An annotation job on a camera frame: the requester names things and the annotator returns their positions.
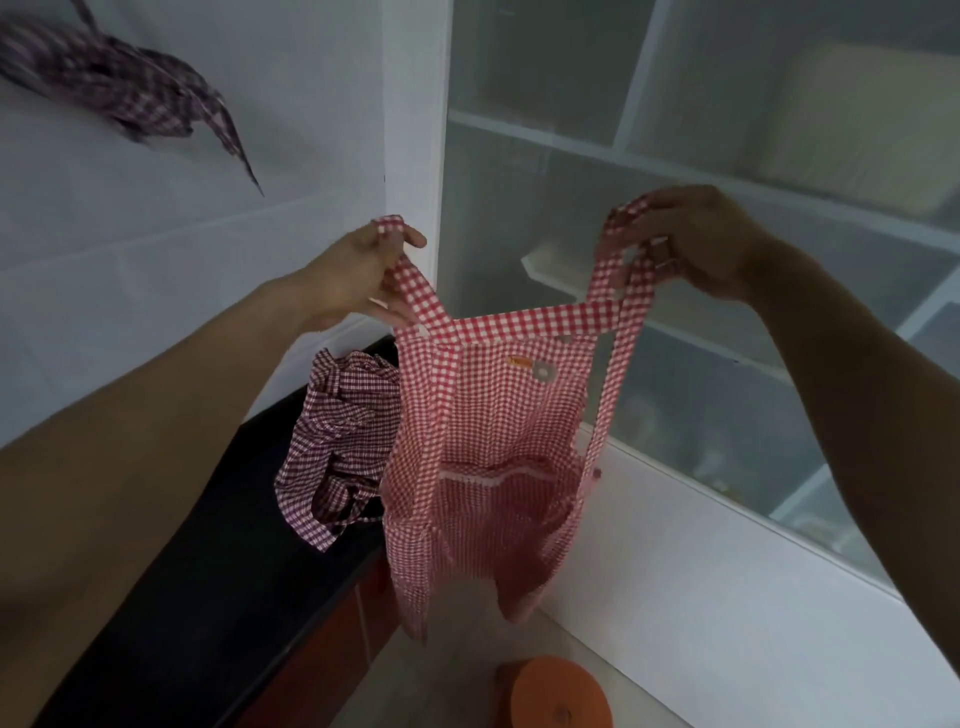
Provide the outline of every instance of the checkered fabric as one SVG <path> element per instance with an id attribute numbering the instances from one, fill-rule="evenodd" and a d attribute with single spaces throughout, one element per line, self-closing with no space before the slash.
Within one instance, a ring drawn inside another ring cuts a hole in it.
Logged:
<path id="1" fill-rule="evenodd" d="M 396 216 L 375 221 L 398 234 Z M 557 572 L 598 472 L 617 394 L 654 295 L 641 251 L 623 297 L 597 262 L 582 303 L 450 318 L 403 257 L 394 287 L 420 326 L 396 331 L 402 416 L 381 482 L 387 554 L 407 632 L 426 637 L 431 593 L 465 574 L 492 577 L 507 619 L 524 619 Z M 615 339 L 586 455 L 573 439 L 597 336 Z"/>
<path id="2" fill-rule="evenodd" d="M 352 352 L 313 360 L 306 401 L 274 489 L 297 534 L 327 550 L 351 523 L 379 521 L 374 501 L 400 424 L 399 372 Z"/>
<path id="3" fill-rule="evenodd" d="M 95 111 L 136 142 L 189 136 L 193 123 L 203 121 L 260 189 L 216 88 L 173 56 L 101 33 L 84 0 L 72 2 L 86 31 L 23 13 L 0 17 L 0 74 L 41 96 Z"/>

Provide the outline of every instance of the white wall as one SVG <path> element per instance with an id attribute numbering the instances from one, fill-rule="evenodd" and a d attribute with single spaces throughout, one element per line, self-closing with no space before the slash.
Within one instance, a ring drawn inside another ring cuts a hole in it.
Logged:
<path id="1" fill-rule="evenodd" d="M 138 146 L 0 79 L 0 443 L 386 211 L 379 0 L 90 6 L 223 92 L 266 197 L 204 125 Z M 65 0 L 10 8 L 72 19 Z M 298 342 L 257 408 L 323 340 Z"/>

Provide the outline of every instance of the purple gingham fabric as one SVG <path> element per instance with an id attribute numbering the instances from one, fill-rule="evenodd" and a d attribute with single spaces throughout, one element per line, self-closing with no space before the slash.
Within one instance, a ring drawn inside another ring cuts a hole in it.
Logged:
<path id="1" fill-rule="evenodd" d="M 369 516 L 400 425 L 400 375 L 363 352 L 313 360 L 303 411 L 276 475 L 283 518 L 308 544 L 326 551 Z"/>
<path id="2" fill-rule="evenodd" d="M 0 16 L 0 74 L 41 96 L 95 111 L 136 142 L 189 136 L 202 121 L 260 189 L 216 88 L 180 59 L 101 33 L 84 0 L 72 2 L 85 31 L 25 13 Z"/>

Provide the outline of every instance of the frosted glass panel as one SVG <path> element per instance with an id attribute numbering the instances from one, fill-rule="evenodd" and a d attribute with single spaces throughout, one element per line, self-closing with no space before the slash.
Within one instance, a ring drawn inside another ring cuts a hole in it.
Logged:
<path id="1" fill-rule="evenodd" d="M 782 523 L 874 578 L 890 583 L 890 577 L 874 550 L 853 523 L 853 517 L 832 479 L 825 481 L 796 510 L 784 517 Z"/>
<path id="2" fill-rule="evenodd" d="M 631 148 L 957 227 L 957 20 L 951 0 L 675 0 Z"/>
<path id="3" fill-rule="evenodd" d="M 611 345 L 597 353 L 591 422 Z M 637 341 L 611 435 L 761 514 L 823 462 L 793 387 L 652 328 Z"/>
<path id="4" fill-rule="evenodd" d="M 960 303 L 944 306 L 912 343 L 952 375 L 960 377 Z"/>
<path id="5" fill-rule="evenodd" d="M 453 109 L 611 142 L 653 0 L 457 0 Z"/>

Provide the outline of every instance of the gingham bag strap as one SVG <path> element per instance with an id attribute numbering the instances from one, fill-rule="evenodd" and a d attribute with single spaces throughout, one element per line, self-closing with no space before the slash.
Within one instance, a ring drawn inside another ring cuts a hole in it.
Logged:
<path id="1" fill-rule="evenodd" d="M 611 255 L 597 260 L 587 288 L 585 301 L 609 301 L 616 296 L 612 286 L 613 274 L 623 266 L 623 254 Z"/>
<path id="2" fill-rule="evenodd" d="M 616 409 L 616 400 L 620 394 L 623 378 L 627 374 L 627 366 L 634 352 L 636 338 L 643 329 L 647 311 L 654 301 L 654 282 L 656 269 L 646 251 L 641 250 L 630 265 L 630 277 L 626 292 L 620 304 L 620 315 L 617 319 L 613 338 L 613 351 L 607 363 L 607 374 L 604 377 L 603 388 L 600 390 L 600 406 L 597 409 L 593 434 L 587 446 L 585 477 L 581 481 L 581 490 L 593 480 L 593 470 L 600 457 L 600 451 L 607 442 L 613 412 Z"/>
<path id="3" fill-rule="evenodd" d="M 403 234 L 403 218 L 399 215 L 377 217 L 373 223 L 380 235 Z M 417 319 L 432 337 L 445 344 L 458 343 L 453 319 L 444 310 L 430 281 L 410 258 L 401 255 L 387 275 L 393 279 L 396 292 L 414 309 Z"/>
<path id="4" fill-rule="evenodd" d="M 637 197 L 629 203 L 614 207 L 604 221 L 601 236 L 617 235 L 630 226 L 636 218 L 647 209 L 644 198 Z M 600 261 L 593 270 L 587 300 L 603 300 L 614 295 L 611 279 L 623 265 L 623 254 L 611 255 Z M 647 311 L 654 300 L 654 285 L 658 275 L 679 273 L 679 261 L 668 260 L 665 265 L 669 270 L 660 270 L 654 265 L 649 256 L 649 248 L 641 246 L 639 255 L 630 265 L 630 276 L 627 289 L 620 306 L 620 315 L 617 319 L 616 334 L 613 339 L 613 351 L 607 364 L 607 375 L 604 378 L 603 389 L 600 392 L 600 406 L 593 426 L 593 434 L 587 447 L 585 477 L 581 480 L 581 490 L 593 481 L 593 469 L 600 457 L 600 451 L 607 442 L 610 434 L 610 425 L 616 409 L 616 400 L 620 394 L 623 377 L 627 374 L 627 366 L 634 351 L 636 338 L 643 329 Z"/>

